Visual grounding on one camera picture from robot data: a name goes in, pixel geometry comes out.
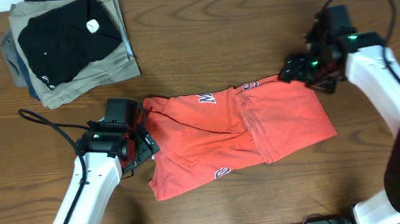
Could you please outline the red printed t-shirt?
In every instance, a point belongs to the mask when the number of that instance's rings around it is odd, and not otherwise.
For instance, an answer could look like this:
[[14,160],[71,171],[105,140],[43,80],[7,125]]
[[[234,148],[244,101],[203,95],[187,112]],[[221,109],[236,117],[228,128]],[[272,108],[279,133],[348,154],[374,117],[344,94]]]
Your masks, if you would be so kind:
[[160,147],[149,183],[158,201],[336,135],[315,92],[274,75],[220,92],[146,98],[142,106]]

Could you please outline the black folded shirt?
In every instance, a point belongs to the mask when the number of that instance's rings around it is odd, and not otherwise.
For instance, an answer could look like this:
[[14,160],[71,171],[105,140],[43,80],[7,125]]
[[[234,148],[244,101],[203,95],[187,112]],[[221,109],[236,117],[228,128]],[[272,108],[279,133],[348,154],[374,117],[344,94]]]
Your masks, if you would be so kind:
[[35,76],[49,89],[105,59],[123,38],[97,0],[75,0],[31,18],[18,43]]

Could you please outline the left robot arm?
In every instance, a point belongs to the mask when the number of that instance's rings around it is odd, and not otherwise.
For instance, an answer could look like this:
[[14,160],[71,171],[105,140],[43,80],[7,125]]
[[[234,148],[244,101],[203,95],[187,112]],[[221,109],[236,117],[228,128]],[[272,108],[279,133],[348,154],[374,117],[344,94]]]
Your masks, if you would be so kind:
[[105,116],[88,122],[78,140],[65,133],[64,123],[50,122],[27,109],[18,112],[23,119],[52,127],[76,154],[71,182],[52,224],[101,224],[117,185],[159,150],[136,101],[109,99],[105,108]]

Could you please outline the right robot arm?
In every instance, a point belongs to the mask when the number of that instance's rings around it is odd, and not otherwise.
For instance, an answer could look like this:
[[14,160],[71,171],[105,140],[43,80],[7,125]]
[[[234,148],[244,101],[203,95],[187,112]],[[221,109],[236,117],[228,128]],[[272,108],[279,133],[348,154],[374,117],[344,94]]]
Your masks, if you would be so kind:
[[289,56],[279,79],[300,81],[331,94],[337,83],[354,84],[385,120],[395,141],[384,188],[354,205],[353,224],[400,224],[400,64],[387,40],[376,32],[358,33],[346,6],[323,8],[305,35],[306,53]]

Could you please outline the grey folded garment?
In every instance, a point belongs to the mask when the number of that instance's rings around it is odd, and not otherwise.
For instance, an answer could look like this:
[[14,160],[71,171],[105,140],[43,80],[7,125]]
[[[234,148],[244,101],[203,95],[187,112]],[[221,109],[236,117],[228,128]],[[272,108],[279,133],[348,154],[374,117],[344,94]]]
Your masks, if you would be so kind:
[[11,76],[13,78],[13,83],[15,86],[19,88],[27,87],[27,83],[25,82],[25,77],[21,72],[20,66],[18,64],[18,52],[17,47],[13,41],[12,32],[8,30],[0,41],[1,53],[4,57],[4,60],[9,68]]

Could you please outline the khaki folded garment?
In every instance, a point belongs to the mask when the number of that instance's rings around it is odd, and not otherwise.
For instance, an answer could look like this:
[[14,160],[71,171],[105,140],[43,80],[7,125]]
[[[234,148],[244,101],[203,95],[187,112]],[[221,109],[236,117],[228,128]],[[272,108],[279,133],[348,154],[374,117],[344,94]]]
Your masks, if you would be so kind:
[[48,87],[35,76],[28,66],[27,56],[18,44],[20,32],[28,25],[31,18],[38,17],[53,9],[59,9],[75,0],[25,0],[11,5],[9,25],[18,54],[28,67],[32,86],[37,92],[43,106],[56,109],[71,103],[77,97],[94,87],[122,82],[140,75],[140,70],[127,38],[122,12],[118,0],[97,0],[116,24],[123,41],[114,51],[100,61],[90,62],[75,75],[70,82]]

